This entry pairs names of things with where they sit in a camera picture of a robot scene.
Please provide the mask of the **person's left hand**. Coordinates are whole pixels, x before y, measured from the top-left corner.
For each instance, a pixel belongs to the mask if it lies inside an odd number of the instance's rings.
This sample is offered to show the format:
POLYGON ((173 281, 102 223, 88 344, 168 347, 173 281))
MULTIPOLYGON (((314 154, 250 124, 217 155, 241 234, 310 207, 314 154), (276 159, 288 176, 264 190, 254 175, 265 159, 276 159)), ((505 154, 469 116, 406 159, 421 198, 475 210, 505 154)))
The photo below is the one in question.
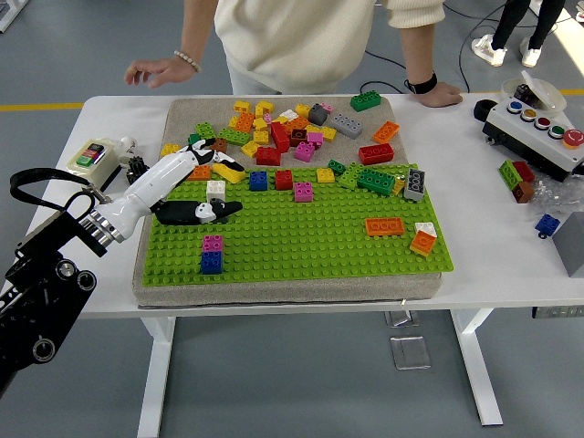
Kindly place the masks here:
POLYGON ((445 82, 438 82, 431 91, 412 94, 412 97, 428 108, 444 108, 463 102, 461 90, 445 82))

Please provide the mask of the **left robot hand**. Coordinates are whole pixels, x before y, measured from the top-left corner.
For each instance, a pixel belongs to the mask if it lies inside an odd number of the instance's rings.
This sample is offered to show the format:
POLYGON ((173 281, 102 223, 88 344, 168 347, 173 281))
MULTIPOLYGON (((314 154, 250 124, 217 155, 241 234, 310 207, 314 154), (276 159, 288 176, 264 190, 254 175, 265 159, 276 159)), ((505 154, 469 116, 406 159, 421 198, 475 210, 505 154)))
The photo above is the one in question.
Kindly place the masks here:
POLYGON ((227 217, 243 209, 238 201, 196 202, 168 201, 166 196, 192 173, 198 165, 218 162, 231 170, 244 168, 228 155, 210 150, 214 139, 199 140, 161 158, 134 182, 120 199, 95 208, 95 218, 108 221, 106 231, 118 242, 129 238, 145 215, 154 213, 161 224, 198 225, 227 217))

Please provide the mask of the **person's right hand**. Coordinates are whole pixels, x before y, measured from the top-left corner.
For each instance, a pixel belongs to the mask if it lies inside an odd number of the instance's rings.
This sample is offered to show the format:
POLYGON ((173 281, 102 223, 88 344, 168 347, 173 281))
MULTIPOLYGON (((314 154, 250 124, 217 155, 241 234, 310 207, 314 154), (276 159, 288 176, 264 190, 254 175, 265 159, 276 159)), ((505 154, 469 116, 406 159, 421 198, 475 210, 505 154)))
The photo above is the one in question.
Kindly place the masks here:
POLYGON ((179 57, 163 59, 137 59, 131 62, 124 74, 127 85, 146 85, 156 89, 168 83, 182 83, 191 79, 196 71, 179 57))

